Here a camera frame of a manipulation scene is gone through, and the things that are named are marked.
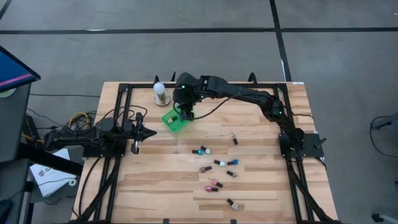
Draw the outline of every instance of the monitor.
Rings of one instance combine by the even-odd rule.
[[[0,93],[37,80],[40,75],[0,46]]]

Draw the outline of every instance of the wooden table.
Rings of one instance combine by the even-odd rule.
[[[97,121],[114,108],[118,85],[118,82],[104,83]],[[287,86],[293,112],[311,114],[304,85],[288,83]],[[258,90],[274,94],[272,89]],[[173,89],[166,91],[172,96]],[[206,99],[195,106],[195,113],[205,114],[220,102]],[[162,223],[164,218],[169,218],[171,223],[230,223],[231,219],[237,219],[238,223],[295,223],[286,164],[277,140],[280,129],[265,119],[257,105],[229,100],[212,115],[174,134],[160,119],[172,104],[164,108],[155,105],[151,88],[133,89],[131,104],[148,109],[144,125],[156,130],[157,135],[140,144],[138,155],[126,150],[121,160],[112,223]],[[315,130],[312,118],[296,116],[294,121],[296,127],[306,133]],[[238,137],[237,146],[230,139],[231,131]],[[210,148],[213,154],[192,154],[192,150],[201,145]],[[215,159],[239,159],[241,163],[220,167],[213,163]],[[90,158],[85,162],[78,195],[94,161],[95,158]],[[198,170],[202,166],[213,166],[213,169],[201,174]],[[311,194],[326,214],[337,218],[325,168],[315,159],[304,159],[304,167]],[[98,191],[102,168],[103,159],[88,179],[82,210]],[[226,175],[227,170],[237,172],[240,179]],[[206,192],[205,187],[213,178],[224,187],[219,192]],[[299,197],[303,218],[306,218],[301,193]],[[239,211],[230,207],[227,198],[239,205]],[[106,195],[102,218],[107,202]]]

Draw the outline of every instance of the green object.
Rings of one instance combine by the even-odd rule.
[[[185,125],[190,122],[180,120],[180,115],[175,112],[174,109],[171,109],[169,112],[167,112],[167,114],[163,115],[162,121],[174,133],[179,132],[183,127],[185,127]]]

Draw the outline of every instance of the white paper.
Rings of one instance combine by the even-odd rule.
[[[65,148],[59,150],[58,152],[55,152],[54,155],[70,160],[68,149]],[[53,168],[49,168],[38,164],[32,165],[30,167],[30,171],[32,171],[33,176],[35,177],[35,180],[37,182],[37,185],[39,186],[39,189],[43,197],[48,197],[49,195],[57,191],[59,188],[67,184],[69,180],[76,178],[76,175],[67,174],[65,172],[54,170]],[[56,181],[56,180],[61,180],[61,181],[46,183],[48,181]]]

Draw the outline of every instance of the wooden tabletop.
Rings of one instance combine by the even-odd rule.
[[[104,83],[96,121],[114,108],[118,85],[118,82]],[[311,114],[304,85],[288,83],[287,87],[293,112]],[[274,94],[272,89],[258,90]],[[172,91],[166,89],[169,96]],[[195,106],[195,113],[197,116],[205,114],[221,101],[206,99]],[[188,124],[177,134],[161,121],[172,104],[157,106],[153,89],[133,89],[131,105],[148,109],[144,125],[157,134],[140,143],[138,155],[126,150],[121,160],[112,223],[161,223],[164,218],[169,218],[171,223],[230,223],[231,219],[237,219],[238,223],[295,222],[286,164],[277,140],[280,129],[276,123],[265,119],[257,105],[229,100],[213,114]],[[306,133],[315,130],[312,118],[296,116],[294,121],[296,127]],[[237,146],[229,136],[231,132],[238,138]],[[210,148],[213,154],[192,154],[193,149],[202,145]],[[241,163],[220,167],[213,163],[215,159],[239,159]],[[95,160],[90,158],[85,162],[77,195]],[[98,192],[103,161],[97,163],[88,179],[82,210]],[[311,158],[304,159],[303,163],[310,193],[326,214],[337,219],[325,168]],[[203,166],[213,166],[213,169],[199,173]],[[237,172],[240,179],[226,175],[227,170]],[[217,179],[224,187],[219,192],[207,192],[205,187],[210,185],[211,179]],[[306,218],[300,193],[299,197],[303,218]],[[231,208],[227,198],[238,204],[238,211]],[[78,202],[79,197],[76,197],[75,211]],[[108,195],[103,202],[102,218],[107,202]]]

